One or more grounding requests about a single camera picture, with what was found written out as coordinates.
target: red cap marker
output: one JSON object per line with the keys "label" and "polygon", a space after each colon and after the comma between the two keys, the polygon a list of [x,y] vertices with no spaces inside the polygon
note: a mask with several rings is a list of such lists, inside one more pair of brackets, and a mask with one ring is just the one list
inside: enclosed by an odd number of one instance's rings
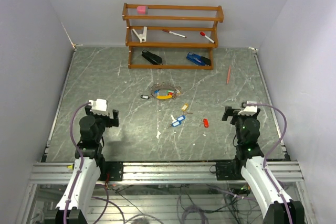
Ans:
{"label": "red cap marker", "polygon": [[206,36],[204,32],[200,32],[199,34],[201,34],[203,37],[207,38],[209,41],[211,41],[211,43],[215,43],[212,39],[210,39],[208,36]]}

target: pink eraser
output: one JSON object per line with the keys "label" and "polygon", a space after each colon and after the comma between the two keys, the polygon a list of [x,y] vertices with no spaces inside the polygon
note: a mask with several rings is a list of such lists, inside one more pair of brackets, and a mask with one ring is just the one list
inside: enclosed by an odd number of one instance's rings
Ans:
{"label": "pink eraser", "polygon": [[138,14],[147,14],[148,13],[148,6],[146,6],[146,5],[139,5],[136,8],[136,11],[138,12]]}

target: white robot arm casing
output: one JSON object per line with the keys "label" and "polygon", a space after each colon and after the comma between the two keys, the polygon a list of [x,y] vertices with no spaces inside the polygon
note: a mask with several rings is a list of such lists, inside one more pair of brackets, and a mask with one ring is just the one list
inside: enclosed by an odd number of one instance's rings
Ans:
{"label": "white robot arm casing", "polygon": [[275,201],[279,203],[284,203],[280,197],[282,194],[286,200],[289,202],[291,197],[285,192],[285,190],[280,186],[277,179],[274,177],[273,173],[268,169],[268,173],[271,175],[272,180],[280,189],[280,192],[277,192],[277,189],[272,184],[268,178],[265,169],[263,168],[264,158],[261,156],[256,156],[250,158],[246,162],[246,167],[241,168],[241,174],[246,182],[249,184],[256,200],[260,206],[262,216],[265,217],[268,207],[273,204]]}
{"label": "white robot arm casing", "polygon": [[[57,208],[60,210],[65,209],[66,200],[68,200],[69,191],[71,185],[73,184],[73,180],[76,176],[76,173],[79,169],[80,158],[75,160],[75,164],[73,167],[72,177],[68,184],[68,187],[63,194],[62,199],[57,204]],[[95,184],[100,177],[100,168],[97,166],[96,161],[94,159],[90,159],[88,157],[84,157],[84,165],[82,171],[78,177],[78,180],[75,185],[75,189],[72,193],[72,197],[70,199],[69,209],[76,207],[77,209],[81,209],[85,214],[87,213],[88,203],[92,197],[93,189],[95,188]]]}

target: red object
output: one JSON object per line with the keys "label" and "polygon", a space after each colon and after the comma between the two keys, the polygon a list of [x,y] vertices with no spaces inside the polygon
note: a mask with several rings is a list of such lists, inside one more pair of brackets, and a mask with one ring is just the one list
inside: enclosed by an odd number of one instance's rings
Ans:
{"label": "red object", "polygon": [[206,128],[209,127],[208,119],[203,119],[203,125],[204,125],[204,127],[206,127]]}

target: white clip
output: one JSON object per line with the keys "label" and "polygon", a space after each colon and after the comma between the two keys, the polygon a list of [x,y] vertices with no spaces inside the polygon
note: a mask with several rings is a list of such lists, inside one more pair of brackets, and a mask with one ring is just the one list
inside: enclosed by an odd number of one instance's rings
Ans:
{"label": "white clip", "polygon": [[133,28],[132,31],[135,33],[135,35],[138,37],[140,43],[146,42],[147,40],[147,27],[143,27],[143,33],[138,34],[137,31]]}

